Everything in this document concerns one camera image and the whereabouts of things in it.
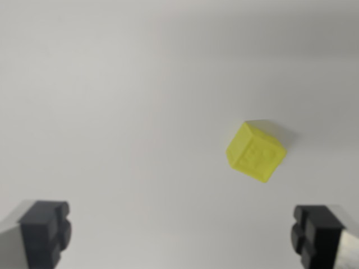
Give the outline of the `black silver gripper right finger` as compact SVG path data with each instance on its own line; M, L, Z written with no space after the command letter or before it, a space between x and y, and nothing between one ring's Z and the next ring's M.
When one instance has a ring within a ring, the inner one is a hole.
M335 205L297 205L293 250L305 269L358 268L358 221Z

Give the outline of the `black silver gripper left finger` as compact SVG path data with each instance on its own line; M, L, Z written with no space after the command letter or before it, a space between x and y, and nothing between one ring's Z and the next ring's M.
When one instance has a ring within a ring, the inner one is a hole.
M1 268L56 268L71 240L66 201L24 200L1 220Z

